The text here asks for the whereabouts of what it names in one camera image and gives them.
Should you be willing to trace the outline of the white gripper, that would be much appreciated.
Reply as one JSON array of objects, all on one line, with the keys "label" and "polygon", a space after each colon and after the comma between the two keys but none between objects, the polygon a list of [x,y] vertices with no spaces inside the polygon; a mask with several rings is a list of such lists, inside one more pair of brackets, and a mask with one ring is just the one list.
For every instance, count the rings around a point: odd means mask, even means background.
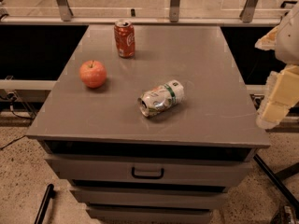
[{"label": "white gripper", "polygon": [[276,58],[287,63],[279,73],[270,73],[264,98],[257,111],[257,125],[262,129],[273,129],[299,102],[299,3],[288,12],[278,27],[257,40],[255,48],[275,50]]}]

